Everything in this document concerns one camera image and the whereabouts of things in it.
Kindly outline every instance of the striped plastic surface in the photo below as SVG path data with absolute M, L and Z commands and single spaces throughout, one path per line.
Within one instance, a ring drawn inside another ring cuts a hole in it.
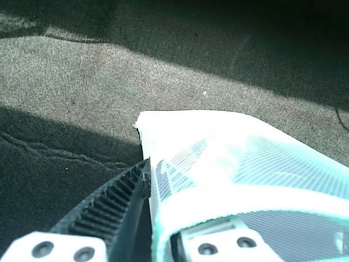
M 172 130 L 166 124 L 171 121 L 168 120 L 171 115 L 174 116 Z M 151 197 L 153 224 L 164 200 L 210 181 L 302 189 L 349 200 L 349 168 L 256 118 L 238 113 L 202 111 L 183 111 L 177 115 L 155 113 L 156 121 L 150 118 L 147 121 L 152 127 L 142 126 L 141 131 L 148 132 L 147 137 L 153 141 L 157 139 L 159 144 L 168 144 L 168 148 L 152 148 L 142 140 L 143 149 L 148 152 L 145 157 L 155 159 L 152 163 L 152 186 L 156 188 Z M 177 135 L 185 133 L 184 130 L 190 137 L 197 132 L 197 140 L 189 139 L 191 143 L 175 146 L 181 139 L 185 140 L 185 135 Z M 235 201 L 244 201 L 244 197 L 224 202 L 233 206 Z M 276 195 L 275 201 L 282 199 Z M 239 216 L 284 261 L 336 258 L 349 261 L 348 222 L 344 225 L 319 214 L 292 210 L 249 212 Z

